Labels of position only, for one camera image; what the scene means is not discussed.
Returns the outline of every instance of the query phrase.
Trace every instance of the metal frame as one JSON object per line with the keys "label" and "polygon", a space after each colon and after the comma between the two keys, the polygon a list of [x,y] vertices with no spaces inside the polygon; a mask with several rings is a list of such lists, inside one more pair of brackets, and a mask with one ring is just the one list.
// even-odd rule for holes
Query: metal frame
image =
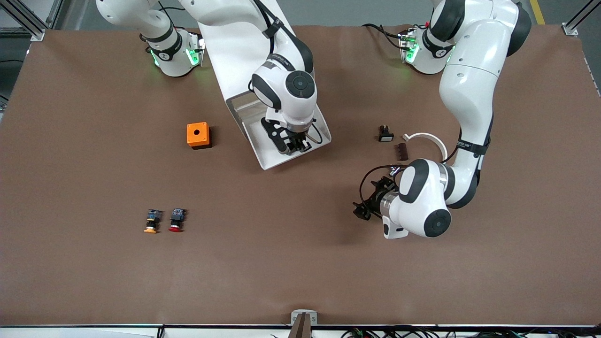
{"label": "metal frame", "polygon": [[567,23],[564,22],[561,24],[564,33],[568,36],[577,36],[578,30],[576,27],[580,25],[580,23],[587,18],[589,14],[591,14],[599,5],[601,5],[601,0],[589,0],[589,2],[584,5],[573,18],[571,18]]}
{"label": "metal frame", "polygon": [[44,40],[44,33],[49,29],[48,25],[21,0],[0,0],[0,7],[31,34],[31,41]]}

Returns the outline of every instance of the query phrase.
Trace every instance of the green led light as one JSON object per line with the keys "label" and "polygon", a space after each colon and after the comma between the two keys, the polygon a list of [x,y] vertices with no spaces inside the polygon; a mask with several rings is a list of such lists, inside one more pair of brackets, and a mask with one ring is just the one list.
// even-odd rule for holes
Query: green led light
{"label": "green led light", "polygon": [[407,51],[407,62],[408,63],[412,63],[413,61],[415,61],[415,54],[417,54],[418,50],[419,50],[419,45],[416,43],[411,50]]}
{"label": "green led light", "polygon": [[189,50],[186,49],[186,53],[188,55],[188,58],[190,59],[190,63],[193,66],[196,66],[198,64],[198,53],[196,53],[194,50]]}
{"label": "green led light", "polygon": [[455,46],[453,46],[453,48],[451,48],[451,52],[449,52],[449,57],[447,58],[447,63],[449,63],[449,60],[451,59],[451,55],[453,54],[454,50],[455,50]]}
{"label": "green led light", "polygon": [[158,60],[156,59],[156,55],[154,54],[154,52],[152,51],[152,49],[150,50],[150,55],[152,55],[152,58],[154,59],[154,64],[155,64],[157,67],[160,67],[160,66],[159,66],[159,62],[158,62]]}

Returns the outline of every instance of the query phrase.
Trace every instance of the small bracket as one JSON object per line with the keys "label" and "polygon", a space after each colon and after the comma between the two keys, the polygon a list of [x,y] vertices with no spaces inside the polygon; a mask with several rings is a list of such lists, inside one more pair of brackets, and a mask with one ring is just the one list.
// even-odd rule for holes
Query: small bracket
{"label": "small bracket", "polygon": [[578,29],[574,28],[573,30],[569,30],[569,29],[566,27],[566,23],[565,23],[565,22],[562,22],[562,23],[561,23],[561,29],[563,29],[563,30],[564,30],[564,33],[565,33],[567,36],[578,36]]}
{"label": "small bracket", "polygon": [[317,311],[313,310],[294,310],[292,314],[290,314],[290,325],[294,325],[294,321],[296,317],[306,313],[308,315],[308,319],[310,319],[311,326],[317,325]]}
{"label": "small bracket", "polygon": [[44,41],[44,35],[46,35],[46,30],[45,29],[43,29],[41,31],[41,37],[40,38],[36,37],[35,35],[32,35],[30,41],[31,42],[42,42],[42,41]]}

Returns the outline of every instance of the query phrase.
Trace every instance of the floor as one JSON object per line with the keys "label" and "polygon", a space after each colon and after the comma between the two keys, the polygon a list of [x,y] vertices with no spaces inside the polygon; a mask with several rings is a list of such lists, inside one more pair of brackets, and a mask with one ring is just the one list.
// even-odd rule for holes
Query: floor
{"label": "floor", "polygon": [[[569,20],[587,0],[538,0],[547,24],[561,24]],[[429,19],[432,4],[428,0],[279,0],[282,10],[292,25],[359,26],[363,23],[398,25],[422,23]],[[522,0],[532,21],[535,18],[529,1]],[[180,7],[178,0],[162,0],[165,7]],[[195,27],[195,21],[185,11],[168,10],[178,26]],[[96,9],[95,0],[65,1],[57,20],[59,29],[125,29],[105,21]],[[601,10],[594,12],[578,29],[584,51],[593,75],[601,78]],[[0,60],[23,60],[29,46],[28,38],[2,38],[0,35]],[[21,63],[0,63],[0,94],[10,98],[19,74]]]}

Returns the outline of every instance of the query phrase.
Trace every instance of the yellow floor line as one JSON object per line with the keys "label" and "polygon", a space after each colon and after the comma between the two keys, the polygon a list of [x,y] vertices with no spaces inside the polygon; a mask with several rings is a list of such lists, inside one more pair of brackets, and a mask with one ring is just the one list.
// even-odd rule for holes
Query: yellow floor line
{"label": "yellow floor line", "polygon": [[538,5],[538,0],[530,0],[530,5],[532,6],[532,11],[534,12],[534,17],[536,18],[536,23],[539,25],[544,25],[545,19],[543,17],[543,12],[540,11],[540,6]]}

